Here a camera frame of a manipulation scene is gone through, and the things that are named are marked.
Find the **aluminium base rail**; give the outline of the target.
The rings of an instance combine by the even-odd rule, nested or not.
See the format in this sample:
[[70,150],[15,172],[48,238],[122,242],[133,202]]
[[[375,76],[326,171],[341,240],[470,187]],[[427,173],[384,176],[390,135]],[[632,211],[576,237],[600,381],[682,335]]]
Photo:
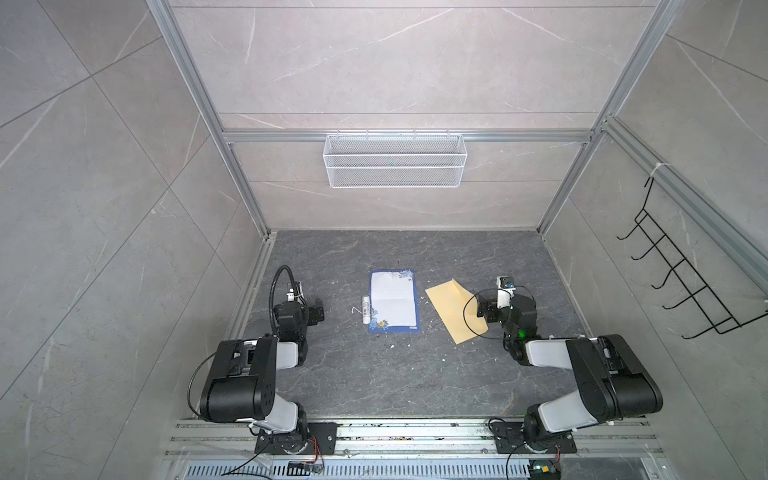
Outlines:
[[[335,419],[331,459],[500,458],[485,418]],[[255,454],[258,431],[245,424],[181,420],[160,449],[162,459],[246,459]],[[665,456],[645,419],[615,421],[571,433],[575,454],[511,454],[514,458],[654,458]]]

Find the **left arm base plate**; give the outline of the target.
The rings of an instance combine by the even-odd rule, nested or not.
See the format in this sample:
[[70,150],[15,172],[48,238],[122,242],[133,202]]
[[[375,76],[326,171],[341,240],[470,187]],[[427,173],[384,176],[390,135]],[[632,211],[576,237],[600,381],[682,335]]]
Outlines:
[[299,425],[289,433],[267,433],[260,429],[256,435],[255,453],[272,455],[331,455],[335,452],[339,424],[310,422]]

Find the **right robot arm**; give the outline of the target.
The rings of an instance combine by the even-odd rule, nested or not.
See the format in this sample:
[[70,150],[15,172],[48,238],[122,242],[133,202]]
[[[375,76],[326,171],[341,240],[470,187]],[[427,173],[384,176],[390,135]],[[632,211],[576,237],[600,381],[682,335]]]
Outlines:
[[514,436],[522,446],[542,449],[577,429],[663,408],[660,388],[622,336],[544,338],[538,334],[534,298],[497,289],[494,300],[479,293],[472,301],[477,318],[501,326],[498,339],[519,365],[573,374],[574,391],[527,409]]

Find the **tan paper envelope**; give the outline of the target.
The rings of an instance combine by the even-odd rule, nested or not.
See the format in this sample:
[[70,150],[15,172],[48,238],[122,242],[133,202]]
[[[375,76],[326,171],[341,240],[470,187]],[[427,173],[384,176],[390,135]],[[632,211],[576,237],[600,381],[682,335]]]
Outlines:
[[461,344],[488,332],[486,321],[476,316],[477,299],[456,280],[426,290],[455,344]]

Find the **white letter with blue border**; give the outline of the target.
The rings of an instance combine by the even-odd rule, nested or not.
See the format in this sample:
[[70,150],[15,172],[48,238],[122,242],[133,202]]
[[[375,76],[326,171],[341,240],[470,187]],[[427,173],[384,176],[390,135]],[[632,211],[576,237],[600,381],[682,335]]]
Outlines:
[[411,269],[373,270],[368,297],[371,333],[420,331],[418,290]]

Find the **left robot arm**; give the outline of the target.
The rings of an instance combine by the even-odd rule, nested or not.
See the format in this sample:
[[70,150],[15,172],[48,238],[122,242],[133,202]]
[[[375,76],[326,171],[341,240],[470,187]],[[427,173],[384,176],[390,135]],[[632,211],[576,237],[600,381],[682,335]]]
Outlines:
[[309,426],[303,407],[277,394],[279,370],[304,364],[307,330],[324,320],[321,300],[285,301],[271,308],[277,333],[222,341],[203,384],[196,414],[212,423],[247,422],[283,443],[304,444]]

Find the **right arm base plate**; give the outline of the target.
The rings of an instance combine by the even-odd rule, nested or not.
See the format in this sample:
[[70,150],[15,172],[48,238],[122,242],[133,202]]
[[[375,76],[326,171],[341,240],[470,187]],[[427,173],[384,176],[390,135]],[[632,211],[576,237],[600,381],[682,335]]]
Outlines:
[[577,447],[570,432],[527,437],[522,421],[493,418],[487,423],[500,454],[575,454]]

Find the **white glue stick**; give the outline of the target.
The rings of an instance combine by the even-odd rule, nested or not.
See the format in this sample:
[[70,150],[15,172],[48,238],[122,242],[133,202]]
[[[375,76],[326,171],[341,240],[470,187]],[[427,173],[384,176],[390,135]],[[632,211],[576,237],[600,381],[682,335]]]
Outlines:
[[363,324],[369,325],[371,322],[371,302],[369,296],[364,296],[362,298],[362,315]]

